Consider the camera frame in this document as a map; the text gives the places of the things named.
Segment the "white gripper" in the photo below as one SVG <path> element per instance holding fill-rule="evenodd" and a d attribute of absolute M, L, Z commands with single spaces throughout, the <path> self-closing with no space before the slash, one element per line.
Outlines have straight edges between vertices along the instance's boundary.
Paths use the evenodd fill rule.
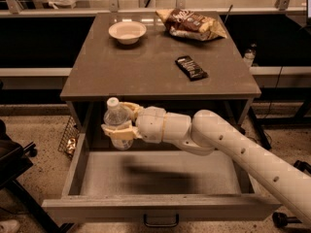
<path fill-rule="evenodd" d="M 121 125 L 101 125 L 104 134 L 112 140 L 135 140 L 141 139 L 147 143 L 159 144 L 162 142 L 162 131 L 166 111 L 158 107 L 148 107 L 131 103 L 121 102 L 121 105 L 127 110 L 128 118 Z"/>

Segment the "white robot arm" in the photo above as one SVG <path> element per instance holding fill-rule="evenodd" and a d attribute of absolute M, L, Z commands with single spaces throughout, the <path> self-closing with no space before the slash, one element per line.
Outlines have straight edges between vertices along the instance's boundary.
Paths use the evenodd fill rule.
<path fill-rule="evenodd" d="M 212 111 L 200 110 L 194 116 L 186 116 L 111 97 L 101 128 L 119 150 L 129 149 L 135 139 L 169 143 L 196 155 L 220 150 L 300 221 L 311 225 L 311 177 L 251 141 Z"/>

